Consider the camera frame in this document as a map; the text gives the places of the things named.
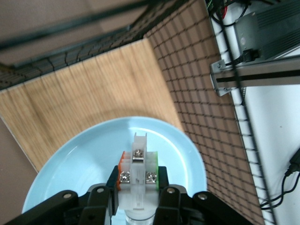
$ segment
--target screw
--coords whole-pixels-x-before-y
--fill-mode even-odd
[[[72,196],[72,194],[67,193],[67,194],[64,194],[63,198],[69,198],[69,197],[71,197],[71,196]]]
[[[207,196],[205,194],[199,194],[198,198],[200,198],[201,200],[206,200]]]
[[[167,189],[167,192],[170,193],[170,194],[173,194],[173,193],[175,192],[175,189],[172,188],[172,187],[169,187],[169,188]]]
[[[144,152],[141,149],[135,150],[135,157],[143,157]]]
[[[146,182],[149,183],[156,183],[156,178],[158,176],[156,175],[155,172],[146,172]]]
[[[97,192],[98,192],[98,193],[104,192],[104,188],[102,188],[102,187],[101,187],[101,188],[98,188],[98,189],[97,189]]]
[[[130,172],[122,171],[120,173],[120,181],[123,183],[129,183],[130,182]]]

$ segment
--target red wire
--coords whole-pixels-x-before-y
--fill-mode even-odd
[[[224,7],[224,9],[223,9],[223,15],[222,15],[222,19],[224,19],[224,18],[225,18],[225,16],[226,16],[226,13],[227,13],[227,6],[225,6],[225,7]]]

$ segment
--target wooden board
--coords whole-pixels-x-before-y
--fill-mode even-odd
[[[149,116],[182,130],[147,39],[0,93],[0,114],[39,171],[56,150],[105,120]]]

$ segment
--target gray metal box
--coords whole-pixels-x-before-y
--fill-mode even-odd
[[[261,60],[275,58],[300,44],[300,1],[257,10],[238,19],[234,28],[241,54],[254,49]]]

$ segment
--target black net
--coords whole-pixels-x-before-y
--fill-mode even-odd
[[[237,100],[233,101],[230,94],[219,97],[211,83],[210,64],[218,61],[221,54],[205,2],[140,2],[146,10],[127,27],[18,64],[0,64],[0,89],[146,36],[153,45],[184,130],[204,160],[208,190],[252,223],[275,224],[273,211],[262,214],[259,206],[259,202],[269,199],[269,193],[243,100],[245,90],[234,90]],[[9,47],[9,42],[0,43],[0,52]]]

